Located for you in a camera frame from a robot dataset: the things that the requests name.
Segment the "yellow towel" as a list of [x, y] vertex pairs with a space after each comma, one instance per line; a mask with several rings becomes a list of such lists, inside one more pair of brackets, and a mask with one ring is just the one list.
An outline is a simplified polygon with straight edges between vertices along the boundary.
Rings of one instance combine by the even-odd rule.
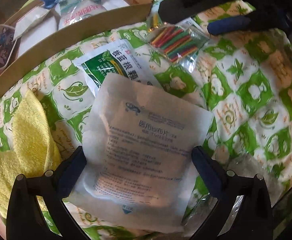
[[56, 170], [62, 158], [50, 132], [42, 104], [27, 90], [12, 119], [13, 150], [0, 152], [0, 215], [7, 217], [15, 178], [40, 177]]

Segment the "bag of coloured sticks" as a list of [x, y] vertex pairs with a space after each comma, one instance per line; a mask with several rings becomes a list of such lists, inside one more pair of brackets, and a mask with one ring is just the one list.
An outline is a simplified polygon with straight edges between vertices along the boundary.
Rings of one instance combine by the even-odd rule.
[[178, 24], [163, 22], [149, 29], [145, 41], [172, 64], [192, 72], [209, 37], [191, 18]]

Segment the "green herbal granule sachet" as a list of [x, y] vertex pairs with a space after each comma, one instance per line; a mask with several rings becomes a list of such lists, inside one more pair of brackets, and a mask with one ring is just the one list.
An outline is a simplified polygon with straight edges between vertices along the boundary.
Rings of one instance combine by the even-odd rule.
[[108, 73], [119, 74], [144, 85], [162, 87], [127, 40], [116, 40], [89, 51], [73, 60], [73, 64], [84, 72], [86, 84], [94, 96]]

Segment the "dried fruit snack bag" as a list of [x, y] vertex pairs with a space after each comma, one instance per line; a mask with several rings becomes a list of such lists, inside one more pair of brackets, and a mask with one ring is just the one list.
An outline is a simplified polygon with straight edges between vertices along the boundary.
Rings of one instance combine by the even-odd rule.
[[56, 9], [60, 15], [58, 30], [106, 11], [101, 0], [60, 0]]

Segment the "white foam pad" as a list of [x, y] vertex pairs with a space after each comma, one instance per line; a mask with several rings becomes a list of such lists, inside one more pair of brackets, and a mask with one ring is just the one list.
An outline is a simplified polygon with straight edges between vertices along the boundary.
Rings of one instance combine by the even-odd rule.
[[48, 16], [43, 20], [43, 22], [32, 28], [21, 37], [17, 57], [20, 57], [27, 50], [29, 50], [34, 45], [41, 42], [43, 39], [47, 38], [51, 34], [55, 33], [56, 31], [57, 21], [55, 16]]

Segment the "red label wet wipe packet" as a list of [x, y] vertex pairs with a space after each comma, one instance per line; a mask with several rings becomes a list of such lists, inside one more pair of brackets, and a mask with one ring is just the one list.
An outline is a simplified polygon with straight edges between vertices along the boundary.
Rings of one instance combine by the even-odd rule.
[[44, 7], [34, 7], [24, 16], [22, 16], [16, 23], [13, 40], [17, 40], [27, 31], [41, 23], [49, 14], [50, 10]]

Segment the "white medical gauze packet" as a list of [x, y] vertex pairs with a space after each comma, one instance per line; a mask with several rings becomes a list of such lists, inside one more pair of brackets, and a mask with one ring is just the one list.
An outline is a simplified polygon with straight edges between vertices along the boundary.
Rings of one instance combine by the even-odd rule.
[[129, 4], [124, 0], [101, 0], [101, 5], [106, 10], [113, 10], [129, 6]]

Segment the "green frog pattern quilt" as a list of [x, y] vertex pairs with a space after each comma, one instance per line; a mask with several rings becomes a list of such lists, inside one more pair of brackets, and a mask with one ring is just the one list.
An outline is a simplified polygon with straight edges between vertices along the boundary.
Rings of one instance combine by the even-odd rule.
[[182, 98], [214, 114], [204, 147], [218, 161], [260, 162], [277, 189], [292, 187], [292, 47], [278, 30], [232, 33], [208, 41], [191, 68], [169, 63], [146, 43], [145, 22], [104, 31], [59, 51], [38, 65], [0, 99], [0, 152], [9, 151], [11, 118], [23, 93], [31, 89], [42, 100], [61, 153], [80, 143], [93, 94], [73, 60], [109, 42], [126, 39], [154, 75]]

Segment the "shallow cardboard box tray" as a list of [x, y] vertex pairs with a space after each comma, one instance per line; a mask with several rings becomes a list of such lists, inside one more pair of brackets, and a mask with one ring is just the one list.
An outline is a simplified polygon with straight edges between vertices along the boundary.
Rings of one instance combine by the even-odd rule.
[[153, 0], [124, 0], [127, 7], [102, 12], [65, 27], [34, 45], [0, 74], [0, 98], [25, 74], [59, 51], [107, 30], [145, 21]]

